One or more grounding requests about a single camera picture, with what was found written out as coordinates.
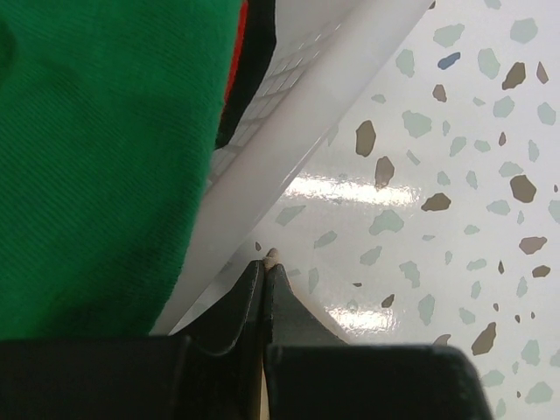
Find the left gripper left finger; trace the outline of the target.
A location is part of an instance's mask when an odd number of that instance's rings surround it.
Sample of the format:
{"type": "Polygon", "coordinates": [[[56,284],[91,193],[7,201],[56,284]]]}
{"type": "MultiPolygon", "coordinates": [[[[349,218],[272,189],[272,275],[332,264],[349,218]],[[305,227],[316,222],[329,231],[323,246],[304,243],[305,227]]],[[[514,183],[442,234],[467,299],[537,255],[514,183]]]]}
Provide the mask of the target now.
{"type": "Polygon", "coordinates": [[[4,419],[257,419],[264,266],[169,336],[9,340],[4,419]]]}

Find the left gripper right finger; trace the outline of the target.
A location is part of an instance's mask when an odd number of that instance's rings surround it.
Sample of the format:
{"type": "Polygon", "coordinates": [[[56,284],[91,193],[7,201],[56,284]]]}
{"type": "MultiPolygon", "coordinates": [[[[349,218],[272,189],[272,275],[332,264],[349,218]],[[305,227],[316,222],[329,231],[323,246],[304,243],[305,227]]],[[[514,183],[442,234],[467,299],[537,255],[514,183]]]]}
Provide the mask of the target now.
{"type": "Polygon", "coordinates": [[[476,370],[458,349],[347,344],[293,294],[283,265],[266,280],[271,418],[492,418],[476,370]]]}

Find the beige t shirt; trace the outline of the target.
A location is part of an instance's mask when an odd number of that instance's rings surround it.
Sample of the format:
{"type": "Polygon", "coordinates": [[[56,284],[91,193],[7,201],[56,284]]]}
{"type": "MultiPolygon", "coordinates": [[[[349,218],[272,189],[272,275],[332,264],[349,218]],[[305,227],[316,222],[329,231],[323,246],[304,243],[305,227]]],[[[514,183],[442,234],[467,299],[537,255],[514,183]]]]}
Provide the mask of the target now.
{"type": "Polygon", "coordinates": [[[276,248],[271,248],[266,256],[262,259],[263,266],[266,270],[270,270],[279,264],[279,252],[276,248]]]}

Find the green t shirt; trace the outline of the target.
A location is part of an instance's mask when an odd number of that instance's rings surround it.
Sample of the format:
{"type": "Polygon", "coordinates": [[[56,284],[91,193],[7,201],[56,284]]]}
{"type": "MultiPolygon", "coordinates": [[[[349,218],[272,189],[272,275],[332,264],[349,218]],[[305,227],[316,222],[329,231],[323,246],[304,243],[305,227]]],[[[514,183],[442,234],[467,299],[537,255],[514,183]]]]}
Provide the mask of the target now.
{"type": "Polygon", "coordinates": [[[1,337],[149,333],[199,211],[237,1],[1,4],[1,337]]]}

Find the white plastic laundry basket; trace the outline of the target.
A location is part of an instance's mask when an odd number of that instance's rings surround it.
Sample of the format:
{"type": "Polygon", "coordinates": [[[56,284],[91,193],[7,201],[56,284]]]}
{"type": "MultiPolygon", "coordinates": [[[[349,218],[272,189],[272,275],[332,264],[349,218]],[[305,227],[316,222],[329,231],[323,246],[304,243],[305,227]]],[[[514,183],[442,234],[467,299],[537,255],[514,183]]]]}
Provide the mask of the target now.
{"type": "Polygon", "coordinates": [[[178,325],[429,6],[276,3],[272,61],[230,142],[213,154],[183,269],[154,334],[178,325]]]}

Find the red t shirt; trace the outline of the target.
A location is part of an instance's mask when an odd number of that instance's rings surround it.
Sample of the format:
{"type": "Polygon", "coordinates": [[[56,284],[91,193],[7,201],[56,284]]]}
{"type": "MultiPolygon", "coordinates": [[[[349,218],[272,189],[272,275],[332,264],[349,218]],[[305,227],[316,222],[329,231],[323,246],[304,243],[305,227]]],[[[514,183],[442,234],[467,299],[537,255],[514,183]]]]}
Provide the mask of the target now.
{"type": "Polygon", "coordinates": [[[234,52],[229,68],[227,87],[224,94],[225,104],[228,103],[228,98],[235,84],[235,78],[239,67],[240,57],[242,54],[242,46],[243,46],[244,34],[247,26],[248,13],[249,13],[249,2],[247,0],[244,0],[241,3],[241,8],[239,12],[237,33],[236,33],[236,38],[234,43],[234,52]]]}

